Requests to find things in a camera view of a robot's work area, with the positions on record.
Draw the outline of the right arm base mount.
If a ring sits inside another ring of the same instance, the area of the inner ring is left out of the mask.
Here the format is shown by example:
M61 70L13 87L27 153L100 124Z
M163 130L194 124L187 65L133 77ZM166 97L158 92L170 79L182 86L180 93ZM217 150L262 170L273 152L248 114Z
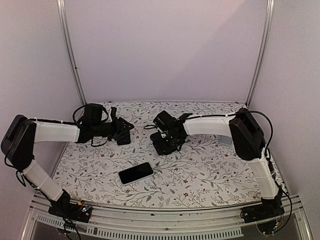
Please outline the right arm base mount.
M244 207L240 217L247 223L258 223L258 231L263 235L272 235L278 229L285 210L282 204L263 202L259 205Z

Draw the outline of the light blue cased phone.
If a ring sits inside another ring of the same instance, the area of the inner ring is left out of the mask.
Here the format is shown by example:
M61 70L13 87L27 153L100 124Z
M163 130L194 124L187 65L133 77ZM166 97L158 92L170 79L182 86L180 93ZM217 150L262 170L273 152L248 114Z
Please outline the light blue cased phone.
M220 144L220 145L224 145L224 146L232 146L233 145L233 140L231 137L229 136L225 136L225 135L220 135L218 137L218 140L217 142Z

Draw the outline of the bare black phone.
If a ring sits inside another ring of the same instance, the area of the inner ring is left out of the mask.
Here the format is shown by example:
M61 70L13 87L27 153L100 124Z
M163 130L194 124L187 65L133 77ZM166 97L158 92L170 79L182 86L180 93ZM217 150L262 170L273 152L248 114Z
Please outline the bare black phone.
M116 134L114 139L118 146L128 145L131 143L130 131L121 131Z

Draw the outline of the front aluminium rail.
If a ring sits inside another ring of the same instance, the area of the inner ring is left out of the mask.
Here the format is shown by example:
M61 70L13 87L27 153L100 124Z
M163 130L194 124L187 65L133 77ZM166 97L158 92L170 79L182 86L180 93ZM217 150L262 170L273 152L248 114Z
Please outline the front aluminium rail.
M89 222L64 227L48 212L49 203L35 194L28 210L23 240L311 240L307 216L299 196L282 199L285 209L279 231L266 233L276 222L268 218L245 222L242 205L205 208L137 208L107 204L92 206Z

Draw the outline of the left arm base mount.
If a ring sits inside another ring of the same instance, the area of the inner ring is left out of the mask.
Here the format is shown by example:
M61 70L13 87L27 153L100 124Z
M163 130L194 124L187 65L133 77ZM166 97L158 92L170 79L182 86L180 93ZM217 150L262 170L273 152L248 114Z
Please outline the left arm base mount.
M88 223L92 214L92 206L84 201L72 203L68 198L64 198L51 203L48 213L72 221Z

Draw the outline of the floral patterned table mat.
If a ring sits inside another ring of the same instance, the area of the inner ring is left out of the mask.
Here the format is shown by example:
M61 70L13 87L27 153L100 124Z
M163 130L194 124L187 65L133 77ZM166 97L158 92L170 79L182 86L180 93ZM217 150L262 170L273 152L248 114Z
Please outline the floral patterned table mat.
M161 111L174 117L183 113L222 114L242 108L241 103L106 102L117 115L134 125L131 143L119 146L96 138L86 144L69 143L53 179L75 200L145 208L208 208L241 205L261 199L260 187L249 165L233 146L218 143L216 135L187 138L181 151L157 154L150 140L151 124ZM118 173L148 162L154 174L123 185Z

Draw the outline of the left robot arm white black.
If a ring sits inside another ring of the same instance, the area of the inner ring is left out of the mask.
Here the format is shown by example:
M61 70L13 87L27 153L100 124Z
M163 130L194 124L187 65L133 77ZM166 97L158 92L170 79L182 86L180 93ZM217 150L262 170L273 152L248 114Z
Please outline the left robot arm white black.
M97 137L115 140L119 146L128 145L130 131L134 128L133 124L116 116L115 107L106 110L101 104L89 103L81 109L83 114L72 122L27 118L18 114L0 144L4 160L10 162L8 166L48 197L63 217L70 217L75 211L71 197L36 162L34 145L42 142L85 144Z

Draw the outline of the white cased phone on table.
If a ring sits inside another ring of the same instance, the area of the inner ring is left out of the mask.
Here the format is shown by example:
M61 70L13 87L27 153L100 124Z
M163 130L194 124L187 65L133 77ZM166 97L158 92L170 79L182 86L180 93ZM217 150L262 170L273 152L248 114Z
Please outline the white cased phone on table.
M145 179L154 174L154 170L148 162L144 162L118 173L120 182L123 185L128 185L139 180Z

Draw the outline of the right aluminium frame post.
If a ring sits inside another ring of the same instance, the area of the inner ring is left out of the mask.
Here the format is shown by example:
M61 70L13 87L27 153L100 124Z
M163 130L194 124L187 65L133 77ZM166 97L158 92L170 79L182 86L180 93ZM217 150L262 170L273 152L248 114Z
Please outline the right aluminium frame post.
M267 3L266 11L265 11L265 17L264 17L264 24L262 28L262 36L261 36L259 51L258 51L257 60L256 60L256 64L253 71L249 92L245 102L245 105L248 108L250 108L253 103L253 98L255 95L255 91L257 89L257 85L260 78L264 57L265 57L265 53L268 45L268 40L271 32L275 1L268 0L266 3Z

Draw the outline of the aluminium frame post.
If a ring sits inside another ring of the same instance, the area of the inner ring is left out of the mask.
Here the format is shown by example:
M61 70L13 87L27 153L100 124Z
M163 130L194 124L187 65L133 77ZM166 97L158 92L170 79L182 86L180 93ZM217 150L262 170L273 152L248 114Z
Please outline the aluminium frame post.
M68 62L70 65L71 69L71 74L73 77L73 81L75 84L76 92L79 97L79 100L82 105L86 104L86 97L85 97L85 92L81 83L80 75L78 72L78 66L76 63L74 51L73 51L73 46L72 46L72 40L71 40L71 35L69 31L69 26L68 26L68 19L67 19L67 12L66 12L66 5L64 0L57 0L57 10L58 10L58 16L59 16L59 21L60 21L60 26L61 26L61 31L62 31L62 36L64 40L64 45L65 45L65 50L68 58Z
M258 51L257 60L256 60L256 64L253 71L249 92L245 102L245 105L248 108L250 108L253 103L253 98L255 95L255 91L257 89L257 85L260 78L264 57L265 57L265 53L268 45L268 40L271 32L275 1L268 0L266 3L267 3L266 11L265 11L265 17L264 17L264 24L262 28L262 36L261 36L259 51Z

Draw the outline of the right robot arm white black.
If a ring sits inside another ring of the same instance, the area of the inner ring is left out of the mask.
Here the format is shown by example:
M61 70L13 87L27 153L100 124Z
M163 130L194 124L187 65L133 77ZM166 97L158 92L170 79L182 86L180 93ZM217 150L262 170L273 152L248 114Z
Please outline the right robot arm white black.
M195 115L184 113L179 118L160 112L154 119L157 132L150 136L156 152L169 155L180 151L188 136L218 135L232 139L236 155L247 161L260 187L261 201L258 213L269 218L278 210L282 190L276 182L264 132L254 115L256 111L240 108L226 114Z

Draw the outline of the black cased phone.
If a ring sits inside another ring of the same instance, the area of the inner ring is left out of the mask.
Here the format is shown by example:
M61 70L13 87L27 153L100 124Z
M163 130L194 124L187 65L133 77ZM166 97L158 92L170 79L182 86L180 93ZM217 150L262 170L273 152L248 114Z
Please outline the black cased phone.
M160 132L153 133L150 136L152 144L158 155L170 155L178 150L179 141L171 135L162 136Z

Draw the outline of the left aluminium frame post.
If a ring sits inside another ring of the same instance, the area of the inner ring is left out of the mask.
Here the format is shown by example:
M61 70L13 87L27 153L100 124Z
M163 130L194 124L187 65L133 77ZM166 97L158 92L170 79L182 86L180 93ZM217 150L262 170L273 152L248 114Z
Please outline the left aluminium frame post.
M64 45L65 45L65 50L68 58L68 62L70 65L71 69L71 74L73 77L73 81L75 84L76 92L79 97L79 100L82 105L86 104L86 97L85 97L85 92L81 83L80 75L78 72L78 66L76 63L74 51L73 51L73 46L72 46L72 40L71 40L71 35L69 31L69 26L68 26L68 19L67 19L67 12L66 12L66 5L64 0L57 0L57 10L58 10L58 16L59 16L59 21L60 21L60 26L61 26L61 31L62 31L62 36L64 40Z

